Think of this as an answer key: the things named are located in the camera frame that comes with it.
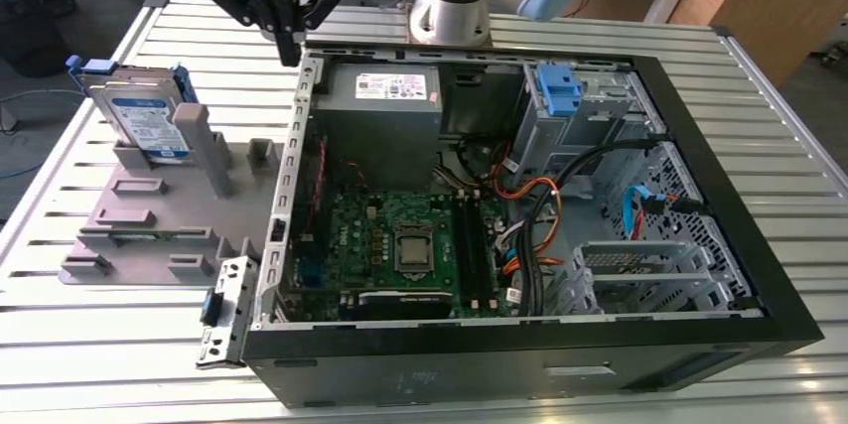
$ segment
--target sticker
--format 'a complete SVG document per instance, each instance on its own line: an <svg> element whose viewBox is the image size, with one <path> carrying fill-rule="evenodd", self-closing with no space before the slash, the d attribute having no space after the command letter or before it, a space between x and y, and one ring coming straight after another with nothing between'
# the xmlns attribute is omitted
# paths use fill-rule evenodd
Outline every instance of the sticker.
<svg viewBox="0 0 848 424"><path fill-rule="evenodd" d="M362 73L356 77L356 99L426 100L422 74Z"/></svg>
<svg viewBox="0 0 848 424"><path fill-rule="evenodd" d="M134 144L146 155L165 160L188 156L188 145L168 121L170 111L161 99L113 98L110 103Z"/></svg>
<svg viewBox="0 0 848 424"><path fill-rule="evenodd" d="M518 163L513 161L512 159L504 158L504 161L501 162L501 164L504 165L506 169L510 170L510 172L514 173L518 171Z"/></svg>
<svg viewBox="0 0 848 424"><path fill-rule="evenodd" d="M518 290L517 288L508 288L506 289L506 301L509 303L520 304L521 303L521 290Z"/></svg>

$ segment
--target cpu socket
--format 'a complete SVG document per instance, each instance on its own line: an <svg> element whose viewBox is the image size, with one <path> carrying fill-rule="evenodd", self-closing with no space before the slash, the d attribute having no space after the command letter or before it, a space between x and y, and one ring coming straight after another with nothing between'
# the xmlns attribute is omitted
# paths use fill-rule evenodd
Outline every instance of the cpu socket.
<svg viewBox="0 0 848 424"><path fill-rule="evenodd" d="M421 274L433 271L433 228L429 225L394 227L394 271Z"/></svg>

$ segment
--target blue hard drive label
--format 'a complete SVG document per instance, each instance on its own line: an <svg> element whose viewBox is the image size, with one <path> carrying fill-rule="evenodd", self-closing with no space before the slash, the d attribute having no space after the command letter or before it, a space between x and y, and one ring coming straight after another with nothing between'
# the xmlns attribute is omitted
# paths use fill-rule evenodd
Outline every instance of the blue hard drive label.
<svg viewBox="0 0 848 424"><path fill-rule="evenodd" d="M112 98L110 103L134 144L150 158L178 160L188 145L170 122L168 103L156 98Z"/></svg>
<svg viewBox="0 0 848 424"><path fill-rule="evenodd" d="M114 106L126 106L134 108L166 108L168 104L160 99L145 98L114 98L112 101Z"/></svg>

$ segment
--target ram slot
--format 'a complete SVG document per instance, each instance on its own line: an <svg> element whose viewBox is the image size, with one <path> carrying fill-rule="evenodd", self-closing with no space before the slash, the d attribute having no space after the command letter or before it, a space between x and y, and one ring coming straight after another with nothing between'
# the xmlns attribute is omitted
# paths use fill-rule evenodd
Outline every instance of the ram slot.
<svg viewBox="0 0 848 424"><path fill-rule="evenodd" d="M453 198L450 202L453 223L453 249L456 265L460 269L460 298L464 306L470 306L477 298L477 268L472 258L472 243L468 235L468 198Z"/></svg>
<svg viewBox="0 0 848 424"><path fill-rule="evenodd" d="M476 308L494 299L494 285L486 254L486 231L480 202L469 198L453 200L453 243L460 269L462 304Z"/></svg>
<svg viewBox="0 0 848 424"><path fill-rule="evenodd" d="M492 263L486 247L486 226L480 211L480 201L468 200L465 206L465 225L468 242L470 244L472 264L474 267L474 284L477 288L477 300L481 307L489 306L489 301L496 298L494 283L492 279Z"/></svg>

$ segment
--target connector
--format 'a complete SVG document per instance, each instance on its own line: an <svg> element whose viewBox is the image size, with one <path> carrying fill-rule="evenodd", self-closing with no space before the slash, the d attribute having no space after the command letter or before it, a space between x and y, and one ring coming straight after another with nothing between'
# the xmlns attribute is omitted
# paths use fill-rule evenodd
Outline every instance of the connector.
<svg viewBox="0 0 848 424"><path fill-rule="evenodd" d="M697 215L710 215L712 212L701 201L689 198L678 198L669 207L672 212L696 213Z"/></svg>
<svg viewBox="0 0 848 424"><path fill-rule="evenodd" d="M650 196L640 198L641 210L652 215L661 215L665 211L665 196Z"/></svg>

